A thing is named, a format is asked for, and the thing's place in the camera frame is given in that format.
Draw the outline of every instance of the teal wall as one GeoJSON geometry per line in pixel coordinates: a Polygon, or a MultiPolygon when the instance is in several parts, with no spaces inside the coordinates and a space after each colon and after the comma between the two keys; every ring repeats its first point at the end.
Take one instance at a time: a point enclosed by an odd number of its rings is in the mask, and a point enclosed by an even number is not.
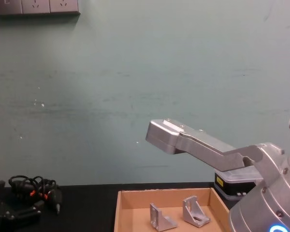
{"type": "Polygon", "coordinates": [[[80,10],[0,20],[0,179],[213,181],[194,157],[145,141],[164,117],[290,153],[290,0],[80,0],[80,10]]]}

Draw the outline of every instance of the metal bracket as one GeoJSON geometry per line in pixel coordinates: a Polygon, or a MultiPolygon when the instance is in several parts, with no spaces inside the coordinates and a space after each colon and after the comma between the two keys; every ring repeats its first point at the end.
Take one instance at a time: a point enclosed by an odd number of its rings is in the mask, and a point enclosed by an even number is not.
{"type": "Polygon", "coordinates": [[[162,211],[153,203],[150,204],[150,223],[159,232],[177,227],[177,223],[169,216],[163,216],[162,211]]]}
{"type": "Polygon", "coordinates": [[[209,223],[211,219],[207,217],[197,202],[197,197],[192,196],[183,200],[184,221],[200,228],[209,223]]]}

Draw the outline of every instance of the black tabletop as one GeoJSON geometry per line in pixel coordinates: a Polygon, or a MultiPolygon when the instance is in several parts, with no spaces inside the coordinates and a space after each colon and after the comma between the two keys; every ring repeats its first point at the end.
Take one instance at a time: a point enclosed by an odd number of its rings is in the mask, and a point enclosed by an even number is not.
{"type": "MultiPolygon", "coordinates": [[[[113,232],[117,194],[121,190],[211,188],[213,183],[157,183],[63,186],[63,206],[57,216],[43,210],[39,223],[18,232],[113,232]]],[[[3,200],[14,204],[14,196],[6,190],[3,200]]],[[[231,208],[236,202],[224,200],[231,208]]]]}

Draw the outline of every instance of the power outlet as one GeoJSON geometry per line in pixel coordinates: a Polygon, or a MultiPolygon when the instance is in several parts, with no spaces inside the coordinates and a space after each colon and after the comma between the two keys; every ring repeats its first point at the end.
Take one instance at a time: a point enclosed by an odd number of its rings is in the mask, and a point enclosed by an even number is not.
{"type": "Polygon", "coordinates": [[[49,14],[49,0],[21,0],[23,14],[49,14]]]}
{"type": "Polygon", "coordinates": [[[78,0],[49,0],[51,13],[79,14],[78,0]]]}
{"type": "Polygon", "coordinates": [[[21,15],[21,0],[0,0],[0,15],[21,15]]]}

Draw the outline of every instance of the cardboard box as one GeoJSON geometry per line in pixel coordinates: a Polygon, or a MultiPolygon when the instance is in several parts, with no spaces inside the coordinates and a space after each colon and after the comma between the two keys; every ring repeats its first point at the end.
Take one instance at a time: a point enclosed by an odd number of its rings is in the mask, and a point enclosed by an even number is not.
{"type": "Polygon", "coordinates": [[[230,232],[229,210],[213,188],[120,191],[118,193],[114,232],[156,232],[150,224],[150,203],[178,224],[169,232],[230,232]],[[183,200],[197,196],[198,202],[211,222],[201,228],[185,222],[183,200]]]}

